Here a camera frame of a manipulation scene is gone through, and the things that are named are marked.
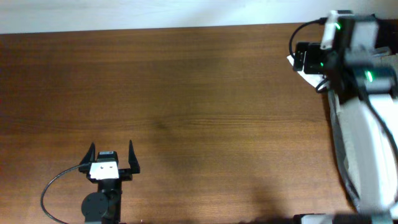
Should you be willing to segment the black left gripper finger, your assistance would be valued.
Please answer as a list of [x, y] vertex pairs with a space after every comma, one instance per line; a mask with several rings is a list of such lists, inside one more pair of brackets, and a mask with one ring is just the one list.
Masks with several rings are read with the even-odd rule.
[[140, 165], [137, 160], [137, 157], [134, 152], [133, 143], [129, 141], [129, 155], [128, 155], [128, 163], [130, 165], [131, 173], [132, 174], [139, 174], [140, 173]]
[[89, 164], [95, 161], [95, 144], [91, 143], [89, 150], [83, 157], [83, 159], [80, 162], [80, 165], [82, 164]]

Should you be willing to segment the khaki green shorts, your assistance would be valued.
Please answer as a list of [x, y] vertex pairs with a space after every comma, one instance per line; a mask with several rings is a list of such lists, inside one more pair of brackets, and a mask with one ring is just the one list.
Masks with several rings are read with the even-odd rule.
[[328, 92], [336, 162], [348, 198], [359, 213], [397, 218], [397, 154], [385, 130], [356, 95]]

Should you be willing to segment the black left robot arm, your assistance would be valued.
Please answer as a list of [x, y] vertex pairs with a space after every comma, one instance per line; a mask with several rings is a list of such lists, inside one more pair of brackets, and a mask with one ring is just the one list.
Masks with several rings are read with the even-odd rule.
[[97, 185], [97, 191], [87, 195], [81, 203], [85, 223], [116, 224], [121, 222], [122, 183], [131, 181], [141, 172], [132, 141], [128, 149], [129, 167], [120, 169], [115, 151], [96, 152], [91, 144], [78, 170]]

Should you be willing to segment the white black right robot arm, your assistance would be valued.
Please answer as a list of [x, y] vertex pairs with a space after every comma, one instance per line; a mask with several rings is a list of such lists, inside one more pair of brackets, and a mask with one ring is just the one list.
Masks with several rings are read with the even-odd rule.
[[295, 223], [397, 221], [397, 64], [377, 49], [372, 15], [331, 11], [321, 42], [289, 43], [289, 62], [326, 93], [338, 172], [354, 214], [303, 214]]

